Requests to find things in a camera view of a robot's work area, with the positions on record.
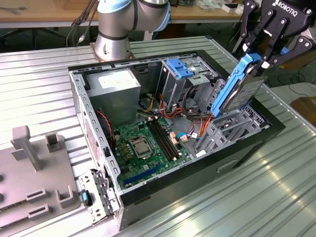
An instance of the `wooden table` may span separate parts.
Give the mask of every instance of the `wooden table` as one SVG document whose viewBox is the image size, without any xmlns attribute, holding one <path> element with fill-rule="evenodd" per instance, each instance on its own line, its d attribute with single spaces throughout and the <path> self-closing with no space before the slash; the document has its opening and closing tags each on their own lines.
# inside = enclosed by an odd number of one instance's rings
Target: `wooden table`
<svg viewBox="0 0 316 237">
<path fill-rule="evenodd" d="M 37 28 L 70 26 L 82 10 L 64 10 L 60 0 L 1 0 L 2 7 L 26 6 L 20 15 L 0 10 L 0 28 Z M 222 9 L 206 11 L 198 6 L 172 7 L 171 24 L 177 23 L 224 23 L 238 22 L 240 15 L 227 13 Z M 98 25 L 98 14 L 91 23 Z M 145 32 L 144 40 L 152 39 L 152 32 Z"/>
</svg>

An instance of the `red cable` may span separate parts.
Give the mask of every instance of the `red cable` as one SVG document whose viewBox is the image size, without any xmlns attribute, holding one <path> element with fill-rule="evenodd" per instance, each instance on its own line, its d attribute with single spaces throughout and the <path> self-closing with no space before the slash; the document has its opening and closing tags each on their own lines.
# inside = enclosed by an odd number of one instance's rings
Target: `red cable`
<svg viewBox="0 0 316 237">
<path fill-rule="evenodd" d="M 112 137 L 112 129 L 111 129 L 110 122 L 109 122 L 108 118 L 104 116 L 103 113 L 101 113 L 100 111 L 97 111 L 97 113 L 99 113 L 105 119 L 105 121 L 108 123 L 109 129 L 110 129 L 110 136 L 111 136 L 111 146 L 112 146 L 113 145 L 113 137 Z"/>
</svg>

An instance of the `aluminum table surface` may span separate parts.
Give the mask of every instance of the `aluminum table surface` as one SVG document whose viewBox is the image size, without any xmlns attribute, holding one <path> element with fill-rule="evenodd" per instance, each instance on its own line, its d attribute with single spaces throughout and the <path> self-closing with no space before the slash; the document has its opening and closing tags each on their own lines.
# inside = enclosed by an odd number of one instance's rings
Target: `aluminum table surface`
<svg viewBox="0 0 316 237">
<path fill-rule="evenodd" d="M 229 72 L 236 64 L 218 43 L 205 37 L 133 42 L 131 48 L 136 57 L 204 49 Z M 12 127 L 27 124 L 33 141 L 51 131 L 65 137 L 76 179 L 93 168 L 67 67 L 94 62 L 89 46 L 0 54 L 0 149 L 10 146 Z M 267 87 L 256 97 L 286 130 L 237 170 L 121 233 L 113 218 L 90 226 L 81 205 L 16 236 L 314 237 L 315 129 Z"/>
</svg>

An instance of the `connector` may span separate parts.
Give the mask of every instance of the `connector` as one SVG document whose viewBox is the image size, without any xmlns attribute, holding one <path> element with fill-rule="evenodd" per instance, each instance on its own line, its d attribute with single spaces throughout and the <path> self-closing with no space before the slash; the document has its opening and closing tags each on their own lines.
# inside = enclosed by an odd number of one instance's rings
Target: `connector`
<svg viewBox="0 0 316 237">
<path fill-rule="evenodd" d="M 146 94 L 149 98 L 152 98 L 153 97 L 153 95 L 151 94 L 151 93 L 147 93 Z"/>
<path fill-rule="evenodd" d="M 180 137 L 180 141 L 181 142 L 187 142 L 188 141 L 188 137 L 186 135 L 183 135 Z"/>
<path fill-rule="evenodd" d="M 78 43 L 81 43 L 84 40 L 85 40 L 85 35 L 83 34 L 82 36 L 80 36 L 80 38 L 78 40 Z"/>
</svg>

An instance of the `floor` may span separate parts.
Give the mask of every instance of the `floor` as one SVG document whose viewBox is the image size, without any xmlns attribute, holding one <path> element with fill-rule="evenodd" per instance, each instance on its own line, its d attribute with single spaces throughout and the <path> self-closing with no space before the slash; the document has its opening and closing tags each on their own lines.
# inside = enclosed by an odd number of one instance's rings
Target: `floor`
<svg viewBox="0 0 316 237">
<path fill-rule="evenodd" d="M 86 27 L 80 27 L 79 30 L 74 34 L 74 43 L 76 44 L 80 35 L 83 34 Z M 67 35 L 69 32 L 69 27 L 58 28 L 58 32 L 63 35 Z M 11 31 L 11 29 L 0 29 L 0 35 Z M 88 45 L 89 42 L 94 42 L 97 36 L 97 27 L 91 27 L 90 37 L 87 36 L 85 41 L 81 45 Z M 216 41 L 218 41 L 224 48 L 229 51 L 233 48 L 236 40 L 230 39 L 234 35 L 235 31 L 231 23 L 222 24 L 187 24 L 185 32 L 182 37 L 193 37 L 193 36 L 212 36 Z M 132 32 L 129 34 L 130 41 L 140 41 L 143 40 L 143 32 Z M 45 32 L 38 32 L 36 36 L 37 49 L 50 49 L 50 48 L 60 48 L 65 47 L 65 41 L 56 36 L 51 36 Z M 72 46 L 72 35 L 70 35 L 70 46 Z M 14 52 L 14 51 L 25 51 L 33 50 L 32 44 L 32 32 L 27 31 L 19 33 L 15 36 L 7 38 L 7 41 L 2 41 L 0 43 L 0 53 L 1 52 Z M 294 84 L 299 82 L 311 82 L 315 83 L 316 79 L 316 60 L 311 62 L 309 65 L 305 66 L 300 70 L 300 78 L 295 76 L 297 71 L 289 70 L 270 70 L 268 72 L 268 84 L 271 87 L 281 86 L 283 84 Z"/>
</svg>

